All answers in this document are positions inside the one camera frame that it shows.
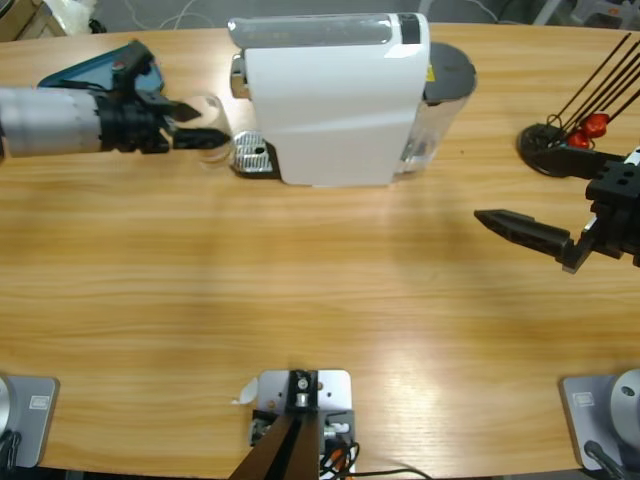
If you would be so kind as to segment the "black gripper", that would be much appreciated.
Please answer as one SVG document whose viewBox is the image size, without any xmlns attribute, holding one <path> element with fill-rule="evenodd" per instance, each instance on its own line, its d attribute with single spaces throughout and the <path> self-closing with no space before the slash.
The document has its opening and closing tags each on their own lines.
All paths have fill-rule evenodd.
<svg viewBox="0 0 640 480">
<path fill-rule="evenodd" d="M 170 144 L 161 133 L 168 127 L 166 118 L 189 122 L 201 116 L 201 112 L 188 103 L 149 91 L 135 91 L 129 96 L 115 91 L 95 91 L 94 100 L 100 126 L 100 152 L 167 153 Z M 217 149 L 230 141 L 230 135 L 219 129 L 180 128 L 174 131 L 172 148 Z"/>
<path fill-rule="evenodd" d="M 639 267 L 639 148 L 622 155 L 556 146 L 534 153 L 530 167 L 554 178 L 592 179 L 585 197 L 593 219 L 578 242 L 571 233 L 534 217 L 504 209 L 475 210 L 487 229 L 505 240 L 552 257 L 563 270 L 576 273 L 591 252 L 620 259 L 632 257 Z"/>
</svg>

